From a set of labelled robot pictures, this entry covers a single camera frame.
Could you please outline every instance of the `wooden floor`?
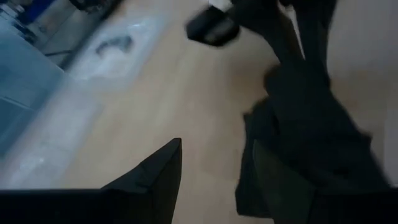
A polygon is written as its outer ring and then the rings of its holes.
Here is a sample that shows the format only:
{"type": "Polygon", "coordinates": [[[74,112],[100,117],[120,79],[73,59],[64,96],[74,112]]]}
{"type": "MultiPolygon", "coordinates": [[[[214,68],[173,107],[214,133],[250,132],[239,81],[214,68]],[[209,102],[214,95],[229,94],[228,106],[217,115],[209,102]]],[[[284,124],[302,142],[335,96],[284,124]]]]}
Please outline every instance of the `wooden floor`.
{"type": "MultiPolygon", "coordinates": [[[[272,223],[239,217],[234,189],[244,145],[242,114],[266,95],[262,76],[277,60],[265,41],[245,30],[224,49],[188,41],[183,24],[202,4],[174,1],[178,12],[141,75],[127,90],[101,95],[104,110],[60,186],[101,187],[180,137],[183,167],[174,223],[272,223]]],[[[359,125],[374,133],[376,154],[383,160],[386,110],[380,109],[380,99],[387,98],[387,93],[380,89],[390,85],[388,75],[372,75],[383,73],[380,69],[393,74],[386,70],[386,64],[394,68],[393,62],[374,60],[385,56],[387,47],[382,51],[380,46],[395,39],[387,38],[391,35],[387,29],[374,34],[382,28],[366,20],[375,12],[373,3],[363,6],[352,0],[344,4],[336,12],[343,19],[335,21],[330,40],[330,70],[339,74],[333,79],[334,89],[359,125]],[[356,9],[364,13],[350,17],[356,9]],[[359,25],[364,20],[367,27],[359,25]],[[379,47],[369,49],[370,44],[379,47]],[[372,97],[372,91],[380,95],[372,97]]],[[[375,13],[379,12],[378,19],[388,20],[382,15],[390,6],[384,6],[375,13]]]]}

